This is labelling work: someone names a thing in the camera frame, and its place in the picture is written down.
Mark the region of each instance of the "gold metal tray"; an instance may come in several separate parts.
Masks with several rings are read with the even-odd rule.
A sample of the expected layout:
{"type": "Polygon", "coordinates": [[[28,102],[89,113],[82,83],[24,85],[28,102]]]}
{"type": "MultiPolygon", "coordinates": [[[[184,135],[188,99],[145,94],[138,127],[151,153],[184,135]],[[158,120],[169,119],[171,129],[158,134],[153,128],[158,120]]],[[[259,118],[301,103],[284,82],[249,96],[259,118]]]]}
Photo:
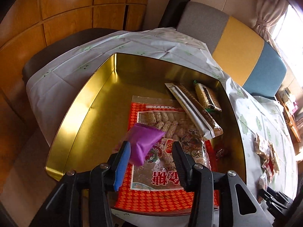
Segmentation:
{"type": "Polygon", "coordinates": [[[121,53],[107,59],[73,101],[51,146],[46,172],[60,180],[70,169],[84,172],[106,162],[127,132],[133,95],[174,99],[164,83],[180,82],[194,93],[194,80],[212,88],[222,108],[222,113],[214,118],[224,134],[211,143],[215,146],[222,142],[230,155],[217,161],[219,172],[234,170],[246,182],[239,127],[221,83],[184,66],[121,53]]]}

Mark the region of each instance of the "table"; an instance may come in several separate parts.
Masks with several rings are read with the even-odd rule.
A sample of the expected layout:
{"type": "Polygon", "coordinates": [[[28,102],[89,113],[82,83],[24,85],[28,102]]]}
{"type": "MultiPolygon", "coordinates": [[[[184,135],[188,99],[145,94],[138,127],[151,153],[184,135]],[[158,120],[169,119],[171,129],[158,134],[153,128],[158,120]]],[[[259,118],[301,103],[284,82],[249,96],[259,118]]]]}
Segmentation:
{"type": "Polygon", "coordinates": [[[293,146],[286,136],[287,131],[283,132],[272,115],[222,71],[204,43],[172,28],[139,33],[119,31],[70,50],[34,74],[27,83],[27,94],[49,144],[82,86],[116,52],[166,60],[219,80],[233,107],[241,132],[247,187],[256,196],[256,185],[263,173],[260,158],[254,152],[254,138],[258,132],[274,142],[280,157],[280,175],[274,176],[270,186],[290,197],[295,196],[297,165],[293,146]]]}

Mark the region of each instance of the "sunlight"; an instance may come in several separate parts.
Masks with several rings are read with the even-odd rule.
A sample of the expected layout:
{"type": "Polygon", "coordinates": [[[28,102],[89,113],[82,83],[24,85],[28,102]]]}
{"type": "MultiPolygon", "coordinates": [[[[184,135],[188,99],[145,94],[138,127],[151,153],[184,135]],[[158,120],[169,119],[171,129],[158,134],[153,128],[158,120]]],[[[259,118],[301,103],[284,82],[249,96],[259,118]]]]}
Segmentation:
{"type": "Polygon", "coordinates": [[[272,34],[296,79],[303,86],[303,22],[289,5],[272,34]]]}

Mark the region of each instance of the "clear plastic packet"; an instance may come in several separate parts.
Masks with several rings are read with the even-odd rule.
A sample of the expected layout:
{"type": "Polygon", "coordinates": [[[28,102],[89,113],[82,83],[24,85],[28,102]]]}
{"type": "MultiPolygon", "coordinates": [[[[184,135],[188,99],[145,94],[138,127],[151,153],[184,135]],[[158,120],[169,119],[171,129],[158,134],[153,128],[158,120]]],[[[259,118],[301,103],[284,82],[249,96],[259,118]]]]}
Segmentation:
{"type": "MultiPolygon", "coordinates": [[[[267,174],[266,172],[264,172],[260,179],[259,179],[259,185],[258,185],[258,189],[264,189],[264,190],[267,190],[267,187],[268,187],[268,183],[267,183],[267,174]]],[[[263,200],[263,198],[261,196],[258,195],[257,197],[257,201],[259,202],[259,204],[261,203],[261,201],[263,200]]]]}
{"type": "Polygon", "coordinates": [[[269,141],[269,144],[270,144],[270,160],[272,162],[275,173],[279,174],[280,173],[279,157],[273,142],[269,141]]]}
{"type": "Polygon", "coordinates": [[[269,141],[265,140],[262,136],[256,133],[255,138],[255,151],[261,158],[262,168],[264,169],[267,180],[269,183],[272,182],[272,177],[274,175],[274,171],[271,170],[269,166],[270,160],[270,143],[269,141]]]}
{"type": "MultiPolygon", "coordinates": [[[[191,208],[193,194],[185,192],[180,185],[172,158],[172,144],[180,141],[185,152],[191,154],[196,162],[211,168],[208,149],[198,130],[177,101],[134,96],[129,129],[140,122],[154,127],[163,122],[159,129],[165,134],[148,152],[142,166],[128,165],[116,207],[145,212],[191,208]],[[148,114],[150,112],[156,118],[155,125],[146,118],[154,120],[153,115],[148,114]]],[[[214,206],[218,205],[219,196],[214,191],[214,206]]]]}
{"type": "Polygon", "coordinates": [[[216,94],[211,88],[194,81],[194,88],[196,90],[196,94],[199,100],[199,103],[205,108],[208,112],[222,111],[220,104],[216,98],[216,94]]]}
{"type": "Polygon", "coordinates": [[[165,85],[186,111],[203,140],[207,141],[223,134],[222,128],[183,85],[173,83],[165,85]]]}
{"type": "Polygon", "coordinates": [[[262,136],[256,133],[255,151],[264,160],[268,161],[270,157],[270,144],[262,136]]]}

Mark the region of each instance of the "food package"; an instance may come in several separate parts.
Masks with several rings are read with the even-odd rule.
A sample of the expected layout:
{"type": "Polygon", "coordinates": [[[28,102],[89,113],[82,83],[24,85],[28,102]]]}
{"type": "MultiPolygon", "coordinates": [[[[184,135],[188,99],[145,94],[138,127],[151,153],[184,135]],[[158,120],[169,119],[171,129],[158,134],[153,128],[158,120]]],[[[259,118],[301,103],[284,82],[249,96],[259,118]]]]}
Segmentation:
{"type": "Polygon", "coordinates": [[[270,161],[272,162],[275,173],[279,174],[280,173],[279,157],[273,142],[269,141],[269,144],[270,144],[270,161]]]}
{"type": "MultiPolygon", "coordinates": [[[[268,187],[267,181],[268,181],[267,174],[266,174],[266,172],[264,172],[259,179],[259,190],[260,189],[267,190],[267,187],[268,187]]],[[[263,198],[258,195],[257,201],[259,202],[259,204],[261,203],[262,200],[263,200],[263,198]]]]}
{"type": "Polygon", "coordinates": [[[258,133],[256,134],[255,138],[255,151],[261,158],[262,168],[264,169],[267,180],[269,183],[272,182],[272,177],[274,175],[274,171],[271,170],[269,166],[270,161],[270,144],[269,141],[265,140],[262,136],[258,133]]]}
{"type": "Polygon", "coordinates": [[[152,126],[135,123],[125,136],[125,140],[131,144],[130,163],[136,166],[143,165],[147,153],[163,135],[164,132],[152,126]]]}
{"type": "MultiPolygon", "coordinates": [[[[128,128],[136,122],[150,123],[146,117],[153,119],[153,116],[146,114],[148,112],[154,113],[156,121],[159,120],[156,113],[160,112],[162,121],[156,124],[156,128],[159,124],[158,129],[165,134],[148,152],[142,166],[128,164],[115,206],[141,212],[185,209],[190,212],[193,193],[187,193],[180,185],[172,157],[173,142],[180,141],[184,151],[196,162],[216,171],[214,151],[210,150],[213,155],[208,155],[210,143],[203,141],[185,111],[174,100],[133,97],[128,128]]],[[[219,194],[214,191],[214,207],[218,206],[219,194]]]]}
{"type": "Polygon", "coordinates": [[[205,141],[223,134],[222,128],[183,85],[173,83],[165,85],[186,111],[205,141]]]}
{"type": "Polygon", "coordinates": [[[260,136],[258,133],[255,138],[255,151],[264,160],[269,161],[270,156],[270,144],[265,138],[260,136]]]}
{"type": "Polygon", "coordinates": [[[216,98],[216,94],[211,88],[206,87],[197,81],[194,81],[194,88],[196,90],[199,103],[203,108],[205,108],[208,112],[222,111],[220,104],[216,98]]]}

